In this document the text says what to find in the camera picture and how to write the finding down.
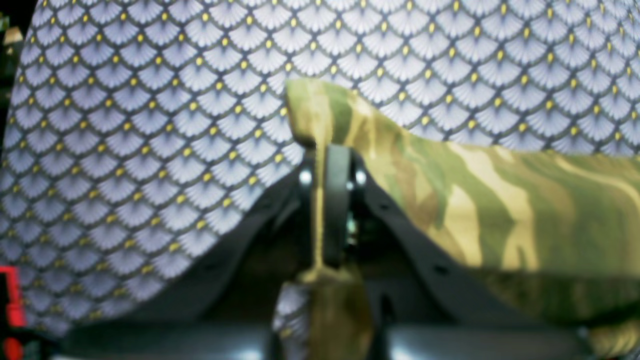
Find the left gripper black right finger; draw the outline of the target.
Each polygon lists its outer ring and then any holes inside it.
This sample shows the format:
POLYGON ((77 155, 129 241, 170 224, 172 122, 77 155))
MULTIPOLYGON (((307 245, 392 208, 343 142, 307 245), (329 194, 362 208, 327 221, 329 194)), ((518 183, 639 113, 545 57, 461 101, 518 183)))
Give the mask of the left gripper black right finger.
POLYGON ((352 174, 357 180, 357 203, 390 234, 404 256, 403 264, 423 294, 439 312, 451 321, 466 326, 540 326, 500 301, 427 235, 423 234, 398 207, 397 203, 373 180, 364 160, 350 151, 352 174))

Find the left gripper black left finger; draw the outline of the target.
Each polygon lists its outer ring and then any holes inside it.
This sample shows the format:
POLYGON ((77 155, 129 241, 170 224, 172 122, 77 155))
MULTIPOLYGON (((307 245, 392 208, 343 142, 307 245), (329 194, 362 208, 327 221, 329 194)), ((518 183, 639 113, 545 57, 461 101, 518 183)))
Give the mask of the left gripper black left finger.
POLYGON ((315 153, 268 187, 233 230, 155 295, 117 319, 128 326, 269 322, 281 284, 313 262, 315 153))

